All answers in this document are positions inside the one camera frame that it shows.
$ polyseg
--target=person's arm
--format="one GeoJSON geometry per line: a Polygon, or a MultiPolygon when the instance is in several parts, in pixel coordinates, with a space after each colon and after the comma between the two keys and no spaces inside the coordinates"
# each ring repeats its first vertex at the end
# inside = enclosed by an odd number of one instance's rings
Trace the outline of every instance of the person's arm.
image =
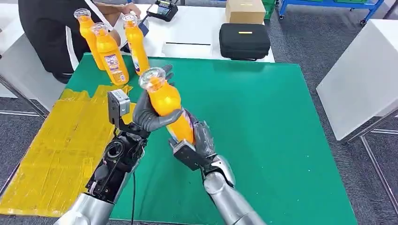
{"type": "Polygon", "coordinates": [[[141,16],[141,10],[139,10],[134,3],[128,3],[126,5],[110,5],[101,2],[95,2],[95,5],[103,15],[114,13],[129,14],[130,11],[133,11],[138,17],[141,16]]]}
{"type": "Polygon", "coordinates": [[[99,11],[103,15],[121,13],[122,8],[124,7],[124,5],[110,5],[110,4],[105,4],[102,2],[95,2],[94,4],[98,7],[99,11]]]}

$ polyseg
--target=black device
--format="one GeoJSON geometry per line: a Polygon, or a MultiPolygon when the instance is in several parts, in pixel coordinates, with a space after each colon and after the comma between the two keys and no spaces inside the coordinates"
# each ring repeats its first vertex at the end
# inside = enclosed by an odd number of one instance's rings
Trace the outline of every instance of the black device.
{"type": "Polygon", "coordinates": [[[109,122],[115,126],[114,137],[85,187],[90,195],[109,203],[117,201],[127,176],[143,156],[150,135],[133,122],[124,123],[122,116],[129,110],[130,99],[122,90],[108,92],[109,122]]]}
{"type": "Polygon", "coordinates": [[[170,22],[178,11],[176,3],[177,1],[173,3],[171,0],[170,2],[157,0],[146,10],[146,14],[170,22]]]}
{"type": "Polygon", "coordinates": [[[224,23],[219,40],[221,56],[232,60],[262,59],[271,47],[262,24],[224,23]]]}

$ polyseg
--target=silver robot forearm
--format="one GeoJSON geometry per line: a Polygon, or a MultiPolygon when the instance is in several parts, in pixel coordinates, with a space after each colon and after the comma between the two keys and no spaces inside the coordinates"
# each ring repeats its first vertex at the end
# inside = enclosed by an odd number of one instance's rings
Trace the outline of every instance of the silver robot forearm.
{"type": "Polygon", "coordinates": [[[203,182],[226,225],[266,225],[246,199],[220,172],[211,172],[203,182]]]}

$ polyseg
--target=clear plastic cap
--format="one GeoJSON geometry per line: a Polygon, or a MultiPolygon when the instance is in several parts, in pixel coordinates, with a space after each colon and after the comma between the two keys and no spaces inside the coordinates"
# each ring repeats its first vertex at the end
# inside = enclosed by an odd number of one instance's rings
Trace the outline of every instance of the clear plastic cap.
{"type": "Polygon", "coordinates": [[[103,36],[108,33],[109,27],[103,22],[96,22],[92,27],[91,31],[97,36],[103,36]]]}
{"type": "Polygon", "coordinates": [[[86,8],[80,8],[74,12],[73,16],[75,16],[78,21],[87,21],[91,18],[91,12],[86,8]]]}
{"type": "Polygon", "coordinates": [[[166,72],[160,67],[149,68],[139,77],[139,85],[148,92],[155,92],[166,82],[166,72]]]}
{"type": "Polygon", "coordinates": [[[138,25],[138,16],[133,14],[126,14],[122,18],[124,20],[124,27],[135,27],[138,25]]]}

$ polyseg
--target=green tabletop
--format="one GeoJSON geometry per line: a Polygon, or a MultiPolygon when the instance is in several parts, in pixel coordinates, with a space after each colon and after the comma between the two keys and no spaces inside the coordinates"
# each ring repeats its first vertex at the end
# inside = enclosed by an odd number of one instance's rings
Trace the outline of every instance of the green tabletop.
{"type": "MultiPolygon", "coordinates": [[[[130,56],[124,56],[136,102],[142,91],[130,56]]],[[[230,162],[236,188],[269,224],[356,224],[300,67],[229,60],[150,58],[153,67],[173,64],[183,107],[205,120],[216,151],[230,162]]],[[[92,96],[111,85],[85,55],[67,85],[92,96]]],[[[134,219],[223,224],[199,171],[177,161],[165,128],[148,140],[136,170],[134,219]]],[[[132,179],[111,218],[130,219],[132,179]]]]}

